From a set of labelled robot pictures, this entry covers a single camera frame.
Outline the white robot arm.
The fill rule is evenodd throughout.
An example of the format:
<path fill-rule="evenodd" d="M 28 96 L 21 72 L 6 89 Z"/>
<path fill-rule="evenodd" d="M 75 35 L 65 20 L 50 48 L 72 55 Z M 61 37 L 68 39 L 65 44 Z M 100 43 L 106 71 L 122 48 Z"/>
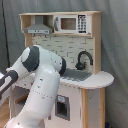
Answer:
<path fill-rule="evenodd" d="M 2 94 L 16 81 L 31 73 L 35 79 L 20 113 L 10 119 L 4 128 L 38 128 L 42 119 L 52 110 L 58 92 L 60 77 L 66 70 L 66 61 L 57 54 L 39 45 L 27 47 L 0 79 L 0 99 Z"/>

